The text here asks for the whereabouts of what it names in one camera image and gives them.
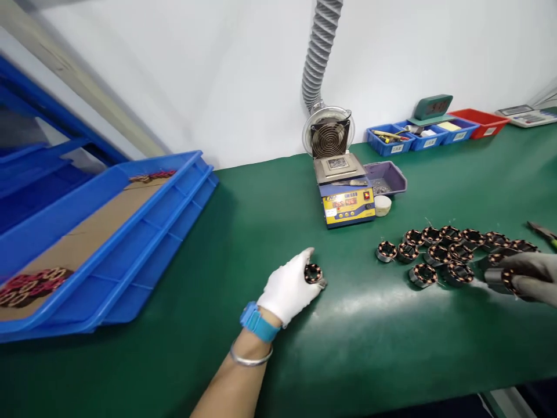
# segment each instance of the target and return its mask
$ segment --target blue plastic tray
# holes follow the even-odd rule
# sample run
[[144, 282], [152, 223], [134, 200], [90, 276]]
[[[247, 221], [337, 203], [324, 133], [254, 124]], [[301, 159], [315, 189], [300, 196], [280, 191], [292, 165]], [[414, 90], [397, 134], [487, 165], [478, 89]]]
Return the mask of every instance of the blue plastic tray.
[[377, 127], [367, 128], [367, 142], [379, 155], [382, 155], [384, 157], [408, 152], [408, 150], [412, 146], [412, 142], [415, 139], [414, 135], [403, 135], [410, 138], [408, 141], [386, 144], [385, 142], [377, 138], [377, 136], [372, 132], [383, 131], [389, 132], [390, 134], [396, 134], [401, 130], [402, 128], [398, 127], [397, 125], [380, 125]]
[[[395, 125], [400, 127], [400, 129], [404, 129], [404, 127], [409, 124], [410, 123], [407, 120], [395, 123]], [[414, 135], [408, 132], [406, 136], [411, 136], [414, 138], [412, 146], [410, 147], [412, 151], [422, 151], [439, 146], [443, 143], [445, 137], [447, 136], [447, 131], [445, 129], [439, 128], [437, 125], [429, 125], [425, 126], [424, 128], [431, 129], [433, 132], [437, 133], [437, 135], [421, 137], [419, 135]]]
[[161, 170], [177, 172], [34, 314], [0, 322], [1, 342], [90, 332], [139, 313], [218, 183], [200, 151], [116, 165], [0, 237], [4, 282], [119, 194], [129, 177]]
[[457, 131], [448, 131], [446, 129], [438, 127], [439, 129], [442, 129], [445, 132], [447, 132], [447, 136], [443, 140], [442, 145], [448, 145], [454, 142], [462, 142], [467, 139], [470, 139], [474, 131], [480, 127], [479, 124], [475, 124], [473, 122], [460, 119], [460, 118], [456, 118], [454, 120], [451, 120], [450, 122], [460, 127], [461, 129]]

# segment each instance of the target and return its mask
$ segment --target flexible duct hose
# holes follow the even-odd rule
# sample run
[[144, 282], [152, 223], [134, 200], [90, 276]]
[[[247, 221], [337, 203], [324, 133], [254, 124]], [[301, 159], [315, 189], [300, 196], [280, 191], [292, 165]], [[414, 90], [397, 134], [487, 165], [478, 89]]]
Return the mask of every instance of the flexible duct hose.
[[309, 112], [321, 101], [321, 84], [341, 16], [343, 0], [317, 0], [312, 34], [303, 67], [302, 96]]

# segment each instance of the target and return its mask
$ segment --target green workbench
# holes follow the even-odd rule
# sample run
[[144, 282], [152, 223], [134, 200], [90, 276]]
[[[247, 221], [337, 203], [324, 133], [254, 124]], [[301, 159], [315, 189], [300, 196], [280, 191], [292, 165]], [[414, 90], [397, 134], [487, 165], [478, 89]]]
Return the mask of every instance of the green workbench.
[[[367, 144], [363, 164], [381, 160]], [[327, 230], [308, 155], [217, 172], [220, 185], [141, 315], [93, 334], [0, 347], [2, 416], [186, 417], [269, 274], [315, 246], [329, 286], [281, 331], [258, 416], [356, 417], [557, 376], [557, 310], [489, 291], [418, 291], [382, 240], [496, 230], [552, 250], [557, 125], [393, 156], [408, 191], [374, 222]]]

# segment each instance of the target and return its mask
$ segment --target gloved hand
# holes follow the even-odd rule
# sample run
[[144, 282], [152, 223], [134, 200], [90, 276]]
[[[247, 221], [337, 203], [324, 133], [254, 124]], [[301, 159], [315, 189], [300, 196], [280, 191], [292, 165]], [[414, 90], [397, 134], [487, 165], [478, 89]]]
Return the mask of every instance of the gloved hand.
[[280, 318], [283, 328], [286, 328], [292, 318], [308, 306], [323, 288], [320, 284], [306, 283], [303, 275], [314, 249], [306, 248], [275, 270], [269, 276], [267, 286], [257, 301], [260, 307]]
[[504, 258], [500, 266], [515, 271], [512, 284], [520, 294], [557, 308], [557, 255], [520, 253]]

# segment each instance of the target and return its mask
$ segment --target blue wristwatch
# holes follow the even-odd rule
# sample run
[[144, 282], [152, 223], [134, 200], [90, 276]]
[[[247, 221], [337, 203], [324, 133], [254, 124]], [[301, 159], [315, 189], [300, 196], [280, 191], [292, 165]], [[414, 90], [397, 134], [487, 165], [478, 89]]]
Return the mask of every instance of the blue wristwatch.
[[253, 332], [264, 343], [274, 340], [280, 327], [275, 328], [269, 322], [261, 318], [261, 313], [257, 310], [257, 303], [250, 302], [244, 308], [240, 316], [240, 324], [248, 331]]

